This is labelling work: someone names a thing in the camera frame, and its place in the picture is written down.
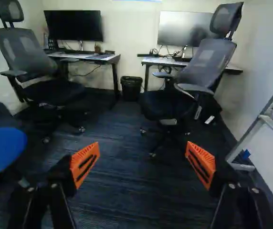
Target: caster wheel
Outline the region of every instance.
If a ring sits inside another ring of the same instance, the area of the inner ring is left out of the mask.
[[[144,136],[146,134],[146,130],[140,129],[140,133],[141,133],[142,136]]]
[[[149,154],[150,158],[155,158],[156,154]]]
[[[44,139],[42,139],[42,143],[43,144],[49,144],[51,142],[51,138],[50,137],[45,137]]]
[[[80,128],[78,129],[78,131],[82,134],[82,133],[85,132],[85,128],[82,126],[82,127],[80,127]]]

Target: computer monitor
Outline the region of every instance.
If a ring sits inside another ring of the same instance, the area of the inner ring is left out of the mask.
[[[54,40],[102,42],[102,17],[98,10],[45,10],[49,36]]]
[[[157,43],[198,47],[205,38],[220,38],[210,31],[212,16],[212,13],[162,11]]]

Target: desk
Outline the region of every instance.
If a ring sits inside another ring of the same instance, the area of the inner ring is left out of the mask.
[[[105,64],[112,65],[115,101],[114,101],[114,103],[112,103],[111,108],[119,100],[120,92],[118,89],[117,63],[119,62],[121,55],[112,55],[110,57],[106,57],[101,60],[91,58],[91,56],[93,56],[93,54],[66,54],[63,52],[54,52],[54,53],[48,54],[48,56],[55,58],[55,59],[74,58],[74,59],[78,59],[81,61],[94,62],[96,64],[101,64],[101,65],[105,65]],[[63,74],[65,75],[66,78],[69,78],[68,62],[61,62],[61,66],[62,66],[61,68],[62,68]]]
[[[151,66],[168,66],[168,67],[177,67],[177,68],[185,68],[188,66],[188,62],[177,62],[172,58],[162,58],[162,57],[149,57],[144,58],[142,60],[142,65],[146,65],[146,71],[145,71],[145,85],[144,85],[144,91],[146,92],[148,90],[148,79],[149,79],[149,69]],[[232,75],[239,75],[243,73],[243,70],[234,66],[233,64],[229,63],[228,67],[225,70],[225,73],[229,73]]]

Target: trash can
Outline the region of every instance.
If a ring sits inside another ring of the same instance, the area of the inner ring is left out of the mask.
[[[125,101],[136,102],[139,99],[143,79],[135,76],[123,76],[121,84]]]

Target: black office chair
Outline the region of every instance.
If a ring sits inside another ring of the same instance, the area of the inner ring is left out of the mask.
[[[84,132],[84,128],[79,126],[79,121],[84,118],[88,109],[82,104],[78,107],[76,103],[83,98],[85,88],[61,77],[23,88],[22,83],[46,75],[56,75],[58,65],[45,54],[32,30],[14,27],[14,22],[24,20],[21,5],[17,0],[0,0],[0,18],[5,27],[0,29],[0,50],[9,66],[9,71],[0,74],[7,76],[22,103],[26,102],[35,107],[31,119],[52,121],[52,130],[62,121],[67,121],[71,126],[78,128],[79,132]],[[78,60],[67,58],[62,61]]]
[[[145,92],[140,104],[145,117],[157,121],[159,130],[141,128],[141,134],[160,133],[162,138],[150,151],[155,151],[170,139],[180,146],[178,135],[188,135],[187,122],[201,120],[209,124],[221,112],[221,107],[213,98],[236,44],[231,41],[242,17],[243,2],[220,5],[211,20],[212,32],[223,34],[225,39],[204,39],[197,53],[176,77],[168,73],[153,73],[166,80],[164,90]]]

